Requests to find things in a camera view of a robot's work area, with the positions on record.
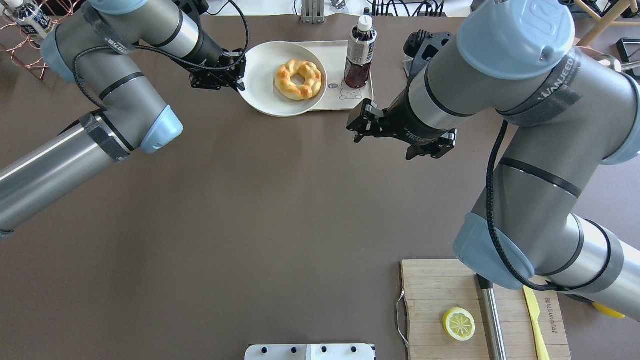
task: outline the wooden cutting board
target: wooden cutting board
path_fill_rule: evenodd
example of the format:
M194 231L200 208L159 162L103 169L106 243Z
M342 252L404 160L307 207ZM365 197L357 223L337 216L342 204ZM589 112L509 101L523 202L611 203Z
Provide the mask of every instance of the wooden cutting board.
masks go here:
M402 278L408 317L410 360L490 360L480 310L475 273L457 259L405 259ZM541 284L541 279L534 280ZM537 360L529 311L522 291L495 286L495 298L506 344L507 358ZM540 305L538 323L551 360L570 360L557 294L535 291ZM476 334L457 341L442 327L442 317L452 307L468 310L476 321Z

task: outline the donut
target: donut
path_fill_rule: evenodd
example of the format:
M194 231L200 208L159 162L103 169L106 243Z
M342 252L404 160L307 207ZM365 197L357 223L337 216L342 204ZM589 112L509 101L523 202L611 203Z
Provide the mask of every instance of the donut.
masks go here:
M304 84L296 85L291 81L296 74L305 78ZM282 95L292 100L309 100L320 92L322 74L310 61L291 59L280 66L274 83Z

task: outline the brown table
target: brown table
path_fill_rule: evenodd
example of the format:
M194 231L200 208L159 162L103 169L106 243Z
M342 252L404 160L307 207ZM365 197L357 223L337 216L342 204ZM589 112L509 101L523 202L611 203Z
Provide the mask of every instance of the brown table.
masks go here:
M249 23L256 45L341 40L355 19ZM408 34L460 21L376 18L376 100L388 105L405 86ZM229 49L244 41L236 17L205 27ZM599 46L619 37L608 32ZM236 360L249 344L322 342L370 342L378 359L404 358L399 262L454 257L498 116L460 126L442 160L405 161L395 140L353 144L346 111L268 117L231 90L190 89L167 59L134 56L184 134L153 156L136 152L0 243L0 358ZM53 73L40 83L7 56L0 69L0 168L93 110ZM599 168L576 213L640 247L638 174L638 159ZM562 306L574 359L640 354L637 322Z

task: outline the wire basket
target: wire basket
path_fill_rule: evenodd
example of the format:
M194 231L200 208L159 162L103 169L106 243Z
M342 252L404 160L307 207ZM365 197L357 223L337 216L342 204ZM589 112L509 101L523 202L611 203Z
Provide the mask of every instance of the wire basket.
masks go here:
M55 14L50 15L55 26L73 14L81 2L82 0L43 0L38 4L45 13ZM3 13L0 20L0 52L6 52L16 66L24 68L38 80L42 80L49 67L42 59L40 49L20 30L18 24L4 14L2 6L0 9Z

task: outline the bottle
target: bottle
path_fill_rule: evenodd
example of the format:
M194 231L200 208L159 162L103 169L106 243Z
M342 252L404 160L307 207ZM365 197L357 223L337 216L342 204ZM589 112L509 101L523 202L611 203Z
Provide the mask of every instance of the bottle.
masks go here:
M22 32L31 38L36 47L53 29L53 22L42 9L31 0L4 0L4 14L20 26Z
M362 15L358 19L358 25L354 26L349 34L344 82L350 88L362 88L369 80L373 45L378 36L372 24L373 18L371 16Z

